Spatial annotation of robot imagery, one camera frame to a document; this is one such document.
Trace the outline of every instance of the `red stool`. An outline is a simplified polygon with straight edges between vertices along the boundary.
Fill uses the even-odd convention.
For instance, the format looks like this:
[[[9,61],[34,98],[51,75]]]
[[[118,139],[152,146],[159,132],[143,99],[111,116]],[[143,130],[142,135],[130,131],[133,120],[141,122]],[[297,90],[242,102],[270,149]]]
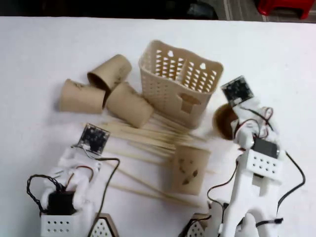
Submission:
[[[291,7],[303,10],[301,19],[308,17],[315,0],[260,0],[258,11],[268,16],[275,7]]]

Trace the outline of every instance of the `brown paper cup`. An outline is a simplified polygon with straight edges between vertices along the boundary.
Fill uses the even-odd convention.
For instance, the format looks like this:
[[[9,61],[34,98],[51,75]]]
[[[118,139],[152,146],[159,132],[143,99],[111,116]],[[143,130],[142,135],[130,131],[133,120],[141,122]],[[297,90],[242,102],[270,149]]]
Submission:
[[[60,111],[101,114],[105,91],[67,79],[59,101]]]
[[[233,109],[229,104],[224,104],[219,107],[213,117],[213,128],[220,135],[220,137],[232,140],[233,131],[231,122],[238,119]]]
[[[210,151],[177,145],[171,190],[180,194],[199,195],[210,154]]]
[[[153,107],[127,83],[119,84],[107,99],[106,107],[134,127],[142,127],[154,112]]]
[[[109,93],[126,79],[131,70],[130,62],[118,54],[89,72],[87,76],[91,85]]]

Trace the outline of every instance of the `plastic basket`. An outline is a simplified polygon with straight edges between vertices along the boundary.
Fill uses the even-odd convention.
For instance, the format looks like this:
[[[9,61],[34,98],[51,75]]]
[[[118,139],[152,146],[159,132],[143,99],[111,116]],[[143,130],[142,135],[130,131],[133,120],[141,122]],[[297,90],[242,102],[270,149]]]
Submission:
[[[139,60],[143,96],[165,117],[186,127],[200,124],[223,65],[159,40]]]

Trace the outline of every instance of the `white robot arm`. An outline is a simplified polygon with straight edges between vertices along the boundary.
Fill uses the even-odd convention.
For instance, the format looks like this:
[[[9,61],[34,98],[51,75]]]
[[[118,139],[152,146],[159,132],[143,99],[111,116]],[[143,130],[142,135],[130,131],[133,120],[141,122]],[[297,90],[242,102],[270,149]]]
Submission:
[[[101,213],[106,189],[119,165],[117,158],[99,158],[108,137],[109,132],[87,124],[78,144],[65,150],[56,167],[47,175],[29,178],[27,193],[40,209],[41,237],[118,236],[109,214]],[[93,189],[103,160],[115,160],[118,164],[107,181],[101,205],[97,207],[87,194]],[[45,189],[40,200],[30,190],[34,177],[44,178]]]
[[[206,237],[277,237],[278,191],[282,184],[285,151],[273,123],[273,109],[260,107],[244,77],[222,86],[238,119],[232,122],[233,140],[244,153],[237,158],[230,203],[213,202]]]

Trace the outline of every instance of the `dark background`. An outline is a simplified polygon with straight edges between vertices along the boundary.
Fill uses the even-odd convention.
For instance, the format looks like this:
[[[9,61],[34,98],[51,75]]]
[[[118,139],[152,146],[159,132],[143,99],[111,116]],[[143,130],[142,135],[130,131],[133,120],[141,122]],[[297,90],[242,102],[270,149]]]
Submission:
[[[196,0],[0,0],[1,16],[218,19]]]

